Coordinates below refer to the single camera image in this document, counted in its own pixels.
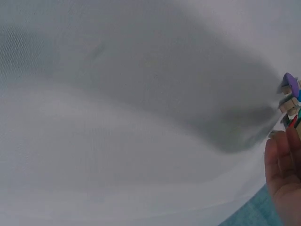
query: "teal surface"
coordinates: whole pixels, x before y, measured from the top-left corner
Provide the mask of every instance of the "teal surface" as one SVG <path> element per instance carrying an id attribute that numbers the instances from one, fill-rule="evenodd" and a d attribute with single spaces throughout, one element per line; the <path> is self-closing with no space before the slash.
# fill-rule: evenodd
<path id="1" fill-rule="evenodd" d="M 219 226 L 283 226 L 264 186 L 236 213 Z"/>

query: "white fabric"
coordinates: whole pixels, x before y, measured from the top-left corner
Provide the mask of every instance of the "white fabric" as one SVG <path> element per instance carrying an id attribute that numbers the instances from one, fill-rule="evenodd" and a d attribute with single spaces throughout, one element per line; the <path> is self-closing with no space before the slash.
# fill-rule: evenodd
<path id="1" fill-rule="evenodd" d="M 277 85 L 300 73 L 293 9 L 0 1 L 1 222 L 222 222 L 264 184 Z"/>

